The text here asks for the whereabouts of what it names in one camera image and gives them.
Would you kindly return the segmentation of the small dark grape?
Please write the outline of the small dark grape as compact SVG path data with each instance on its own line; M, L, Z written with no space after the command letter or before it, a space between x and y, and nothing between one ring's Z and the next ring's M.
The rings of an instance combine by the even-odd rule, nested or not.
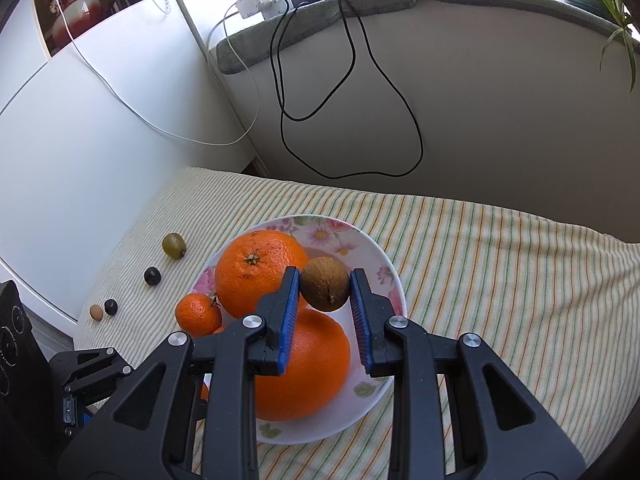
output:
M114 316L118 310L118 303L115 299L107 299L104 301L104 311L109 316Z

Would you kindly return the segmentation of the floral white plate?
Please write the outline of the floral white plate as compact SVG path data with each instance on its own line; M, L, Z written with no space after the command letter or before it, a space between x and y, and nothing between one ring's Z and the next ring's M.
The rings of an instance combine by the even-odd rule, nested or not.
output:
M238 236L258 230L292 235L306 250L309 259L331 257L339 261L347 272L363 269L372 292L388 298L395 313L407 313L398 273L383 249L360 229L342 220L318 214L298 214L262 222ZM300 300L299 310L305 308L316 310L305 300ZM383 393L390 388L390 378L372 379L360 363L350 305L344 304L341 309L325 314L342 326L349 340L350 367L343 388L324 408L303 418L286 422L268 422L256 416L258 441L271 444L303 444L331 437L369 413L382 398Z

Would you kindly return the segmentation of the small tan fruit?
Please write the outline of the small tan fruit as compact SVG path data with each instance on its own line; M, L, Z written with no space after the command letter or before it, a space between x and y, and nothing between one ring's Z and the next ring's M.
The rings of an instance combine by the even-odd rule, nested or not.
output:
M104 312L103 309L98 304L93 304L89 308L89 314L93 321L100 322L103 320Z

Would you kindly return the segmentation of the large smooth orange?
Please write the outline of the large smooth orange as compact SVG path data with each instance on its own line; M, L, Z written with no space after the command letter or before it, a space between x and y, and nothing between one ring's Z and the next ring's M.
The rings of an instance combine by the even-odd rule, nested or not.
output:
M343 388L349 367L350 345L342 326L316 310L299 310L285 373L256 378L256 416L286 422L320 411Z

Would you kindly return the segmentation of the brown kiwi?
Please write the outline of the brown kiwi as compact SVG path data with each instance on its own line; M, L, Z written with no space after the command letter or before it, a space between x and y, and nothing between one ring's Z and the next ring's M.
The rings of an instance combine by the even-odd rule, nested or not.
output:
M350 285L347 269L331 257L310 259L299 274L299 291L306 303L322 312L346 304Z

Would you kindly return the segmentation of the large dimpled orange with stem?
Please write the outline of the large dimpled orange with stem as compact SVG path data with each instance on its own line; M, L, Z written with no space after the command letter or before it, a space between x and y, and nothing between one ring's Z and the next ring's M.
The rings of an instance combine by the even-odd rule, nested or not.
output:
M262 296L276 292L288 266L302 270L306 250L290 234L258 230L238 236L215 266L215 292L234 318L255 311Z

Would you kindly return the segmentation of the green yellow plum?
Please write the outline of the green yellow plum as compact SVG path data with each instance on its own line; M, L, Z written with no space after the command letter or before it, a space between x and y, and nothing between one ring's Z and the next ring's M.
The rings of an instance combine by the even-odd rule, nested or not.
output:
M174 260L180 260L186 255L186 242L178 233L168 233L162 240L165 255Z

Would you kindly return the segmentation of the striped table cloth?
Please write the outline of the striped table cloth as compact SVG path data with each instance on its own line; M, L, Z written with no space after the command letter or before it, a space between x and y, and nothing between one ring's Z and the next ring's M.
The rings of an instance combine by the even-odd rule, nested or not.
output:
M177 302L209 286L207 260L252 226L287 216L366 232L398 273L410 316L432 333L479 334L555 418L587 462L614 440L639 396L639 248L511 209L412 195L180 171L137 218L89 292L78 349L112 347L131 365L176 327ZM165 255L180 234L186 255ZM155 266L160 284L143 273Z

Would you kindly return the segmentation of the dark purple plum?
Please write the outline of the dark purple plum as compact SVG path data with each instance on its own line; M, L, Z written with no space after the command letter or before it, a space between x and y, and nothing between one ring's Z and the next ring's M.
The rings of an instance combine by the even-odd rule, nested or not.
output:
M162 274L155 266L149 266L143 273L143 279L149 286L156 286L162 280Z

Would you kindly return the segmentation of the white power strip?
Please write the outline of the white power strip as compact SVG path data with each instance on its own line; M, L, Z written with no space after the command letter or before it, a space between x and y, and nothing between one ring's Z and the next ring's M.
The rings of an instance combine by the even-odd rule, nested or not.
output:
M292 0L238 0L234 6L243 20L260 14L265 21L288 13L292 9Z

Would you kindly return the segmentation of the white cabinet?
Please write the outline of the white cabinet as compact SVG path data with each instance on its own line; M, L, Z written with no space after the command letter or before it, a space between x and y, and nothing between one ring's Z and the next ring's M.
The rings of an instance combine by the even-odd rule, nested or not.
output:
M51 53L42 0L1 0L1 275L70 334L102 266L182 168L255 151L205 57L213 0L138 0Z

